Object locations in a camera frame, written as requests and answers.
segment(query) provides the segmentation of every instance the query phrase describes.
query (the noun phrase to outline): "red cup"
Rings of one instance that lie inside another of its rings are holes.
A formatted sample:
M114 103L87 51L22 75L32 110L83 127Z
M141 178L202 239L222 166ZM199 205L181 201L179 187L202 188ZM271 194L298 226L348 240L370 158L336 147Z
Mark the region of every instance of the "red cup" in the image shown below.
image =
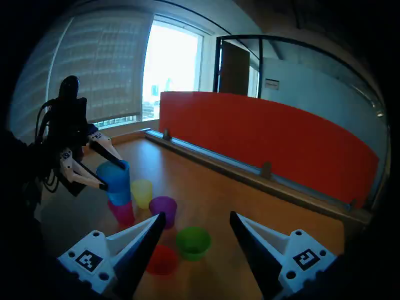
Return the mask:
M114 205L110 200L108 200L108 207L122 227L130 227L135 223L132 201L129 201L124 205Z
M178 256L174 250L164 245L157 245L153 251L146 271L152 275L167 276L178 266Z

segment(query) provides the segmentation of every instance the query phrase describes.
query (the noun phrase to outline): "white wall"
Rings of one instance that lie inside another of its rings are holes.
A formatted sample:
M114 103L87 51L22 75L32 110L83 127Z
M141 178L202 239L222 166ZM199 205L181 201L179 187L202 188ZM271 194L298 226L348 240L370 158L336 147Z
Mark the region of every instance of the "white wall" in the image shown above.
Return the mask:
M265 88L266 78L279 81L279 90ZM261 97L327 119L366 143L379 158L373 196L384 170L387 129L373 107L353 88L300 64L265 58Z

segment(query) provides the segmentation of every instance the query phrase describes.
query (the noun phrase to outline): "window blind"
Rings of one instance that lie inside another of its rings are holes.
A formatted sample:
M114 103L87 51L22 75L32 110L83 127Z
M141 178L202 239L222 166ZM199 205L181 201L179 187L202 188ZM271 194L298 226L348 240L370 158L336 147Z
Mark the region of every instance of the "window blind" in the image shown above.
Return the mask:
M8 127L25 143L34 141L36 117L45 102L50 65L66 25L61 23L53 27L39 41L16 83Z
M140 115L146 48L154 16L137 11L98 11L76 16L51 71L48 98L76 75L87 98L88 122Z
M151 13L107 10L75 16L50 29L18 79L9 129L33 142L39 108L58 96L61 81L69 75L79 77L78 96L87 98L88 122L140 115L153 19Z

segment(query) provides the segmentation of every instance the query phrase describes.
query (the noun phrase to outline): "purple cup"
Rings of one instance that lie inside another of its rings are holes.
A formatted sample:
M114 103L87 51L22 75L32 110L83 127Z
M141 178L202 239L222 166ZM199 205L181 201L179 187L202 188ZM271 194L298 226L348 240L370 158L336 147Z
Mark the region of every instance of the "purple cup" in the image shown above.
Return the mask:
M177 214L177 203L174 199L167 196L156 197L150 201L148 208L153 216L164 212L165 213L165 229L174 226L175 215Z

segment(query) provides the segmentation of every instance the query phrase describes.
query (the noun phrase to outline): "red panel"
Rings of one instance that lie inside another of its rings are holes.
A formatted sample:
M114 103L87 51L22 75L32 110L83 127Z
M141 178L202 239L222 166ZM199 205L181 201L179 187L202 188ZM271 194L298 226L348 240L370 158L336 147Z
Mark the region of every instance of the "red panel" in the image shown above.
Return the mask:
M361 207L378 157L317 115L284 104L212 92L163 92L159 130Z

